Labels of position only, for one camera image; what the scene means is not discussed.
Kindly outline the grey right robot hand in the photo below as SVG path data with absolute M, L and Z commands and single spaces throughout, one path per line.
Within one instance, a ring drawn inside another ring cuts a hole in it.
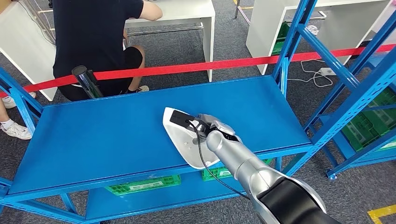
M 197 115 L 197 121 L 198 125 L 196 128 L 198 130 L 198 134 L 200 137 L 205 139 L 209 133 L 212 122 L 219 121 L 219 119 L 209 114 L 200 113 Z

